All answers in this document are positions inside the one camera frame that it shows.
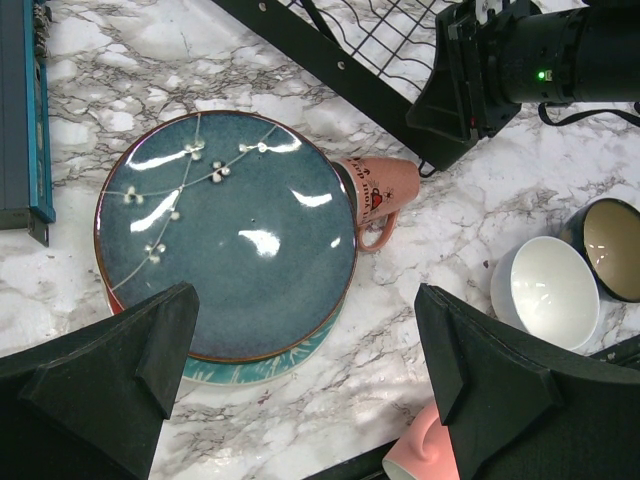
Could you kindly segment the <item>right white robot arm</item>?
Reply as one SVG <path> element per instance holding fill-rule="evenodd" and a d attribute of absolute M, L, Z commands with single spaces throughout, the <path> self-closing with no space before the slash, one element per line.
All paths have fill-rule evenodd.
<path fill-rule="evenodd" d="M 433 70 L 406 120 L 435 135 L 443 170 L 525 103 L 550 124 L 550 107 L 598 102 L 639 102 L 638 2 L 544 14 L 531 1 L 463 1 L 436 16 Z"/>

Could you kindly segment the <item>white bowl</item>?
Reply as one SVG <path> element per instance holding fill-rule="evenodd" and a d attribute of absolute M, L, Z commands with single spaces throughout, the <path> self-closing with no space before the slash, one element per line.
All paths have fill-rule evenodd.
<path fill-rule="evenodd" d="M 577 251 L 555 237 L 535 237 L 505 254 L 490 297 L 498 320 L 566 350 L 584 345 L 597 326 L 595 279 Z"/>

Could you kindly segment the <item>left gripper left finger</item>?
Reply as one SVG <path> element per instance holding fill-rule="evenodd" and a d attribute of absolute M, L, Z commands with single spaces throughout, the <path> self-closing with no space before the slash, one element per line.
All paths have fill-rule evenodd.
<path fill-rule="evenodd" d="M 199 310 L 176 284 L 1 360 L 4 479 L 146 479 Z"/>

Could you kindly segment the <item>plain pink mug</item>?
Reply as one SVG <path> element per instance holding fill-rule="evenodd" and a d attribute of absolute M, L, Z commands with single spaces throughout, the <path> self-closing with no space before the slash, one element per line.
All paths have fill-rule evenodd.
<path fill-rule="evenodd" d="M 382 460 L 390 479 L 458 480 L 446 426 L 434 402 L 426 406 Z"/>

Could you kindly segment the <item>black wire dish rack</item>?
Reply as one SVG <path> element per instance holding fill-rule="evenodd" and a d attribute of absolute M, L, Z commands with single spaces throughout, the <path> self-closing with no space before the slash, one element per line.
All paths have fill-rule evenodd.
<path fill-rule="evenodd" d="M 415 153 L 444 171 L 471 150 L 408 125 L 429 79 L 436 1 L 227 0 L 219 7 L 314 75 Z"/>

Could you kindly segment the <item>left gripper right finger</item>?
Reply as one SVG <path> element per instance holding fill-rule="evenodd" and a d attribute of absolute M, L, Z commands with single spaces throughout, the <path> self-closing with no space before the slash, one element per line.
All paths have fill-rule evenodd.
<path fill-rule="evenodd" d="M 420 286 L 415 313 L 461 478 L 638 478 L 638 370 L 551 345 L 437 286 Z"/>

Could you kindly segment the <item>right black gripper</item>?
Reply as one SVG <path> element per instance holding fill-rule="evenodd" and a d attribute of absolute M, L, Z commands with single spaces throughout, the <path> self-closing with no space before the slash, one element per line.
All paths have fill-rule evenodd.
<path fill-rule="evenodd" d="M 462 1 L 437 15 L 436 62 L 406 114 L 410 127 L 430 137 L 426 162 L 436 170 L 447 170 L 520 111 L 502 92 L 497 63 L 515 23 L 529 15 L 528 1 Z"/>

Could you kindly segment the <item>printed salmon coffee mug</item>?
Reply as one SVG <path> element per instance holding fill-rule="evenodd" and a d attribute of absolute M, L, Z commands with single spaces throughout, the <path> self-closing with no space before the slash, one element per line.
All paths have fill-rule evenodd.
<path fill-rule="evenodd" d="M 400 210 L 419 193 L 420 173 L 410 160 L 392 157 L 350 157 L 331 163 L 341 178 L 351 200 L 357 224 L 358 249 L 373 253 L 390 239 Z M 367 245 L 366 227 L 378 220 L 386 221 L 378 239 Z"/>

